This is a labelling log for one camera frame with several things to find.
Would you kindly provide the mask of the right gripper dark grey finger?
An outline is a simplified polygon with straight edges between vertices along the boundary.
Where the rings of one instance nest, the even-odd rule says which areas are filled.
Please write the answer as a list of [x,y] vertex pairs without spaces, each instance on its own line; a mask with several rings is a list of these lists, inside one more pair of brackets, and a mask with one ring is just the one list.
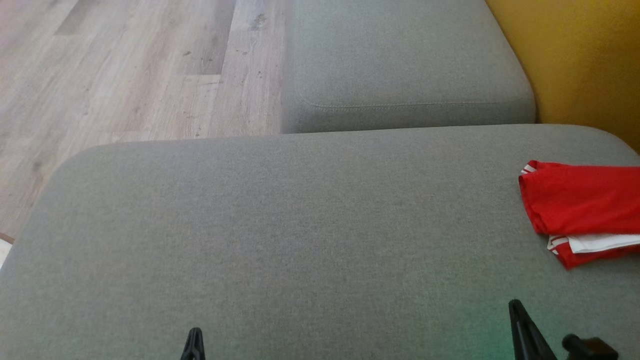
[[521,301],[509,301],[509,317],[516,360],[557,359]]

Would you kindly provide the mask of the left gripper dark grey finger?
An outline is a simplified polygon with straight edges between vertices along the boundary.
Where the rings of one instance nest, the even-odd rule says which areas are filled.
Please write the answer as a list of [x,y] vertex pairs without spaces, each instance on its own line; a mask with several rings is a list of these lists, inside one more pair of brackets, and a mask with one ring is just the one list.
[[204,338],[201,328],[190,329],[183,347],[181,360],[205,360]]

